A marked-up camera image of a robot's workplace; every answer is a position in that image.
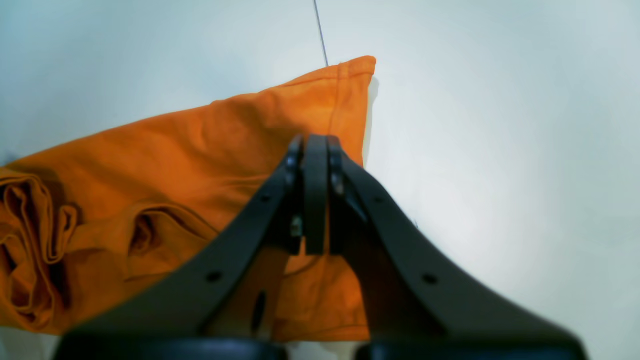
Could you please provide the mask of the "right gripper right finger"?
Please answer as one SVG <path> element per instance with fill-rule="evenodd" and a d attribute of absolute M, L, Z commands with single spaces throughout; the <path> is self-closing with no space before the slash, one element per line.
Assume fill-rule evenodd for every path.
<path fill-rule="evenodd" d="M 356 360 L 585 360 L 568 330 L 492 291 L 444 255 L 327 137 L 329 247 L 355 273 L 369 341 Z"/>

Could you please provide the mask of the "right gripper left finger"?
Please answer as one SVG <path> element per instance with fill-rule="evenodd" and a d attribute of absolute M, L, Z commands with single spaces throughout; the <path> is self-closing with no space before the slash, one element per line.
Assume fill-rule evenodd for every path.
<path fill-rule="evenodd" d="M 67 333 L 57 360 L 286 360 L 271 341 L 300 212 L 304 137 L 212 243 L 132 300 Z"/>

